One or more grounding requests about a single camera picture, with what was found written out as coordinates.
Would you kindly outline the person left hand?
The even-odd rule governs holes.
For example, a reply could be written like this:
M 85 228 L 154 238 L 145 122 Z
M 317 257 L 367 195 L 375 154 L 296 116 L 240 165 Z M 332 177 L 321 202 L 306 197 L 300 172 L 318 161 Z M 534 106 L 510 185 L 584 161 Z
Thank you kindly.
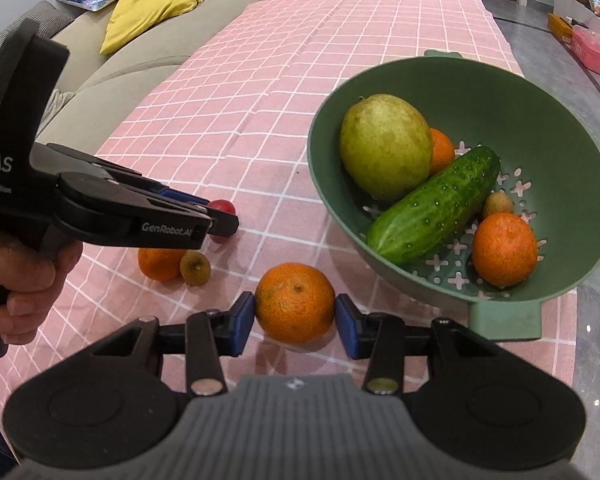
M 0 336 L 5 344 L 30 344 L 59 297 L 83 244 L 72 240 L 48 260 L 0 233 L 0 286 L 9 291 L 0 304 Z

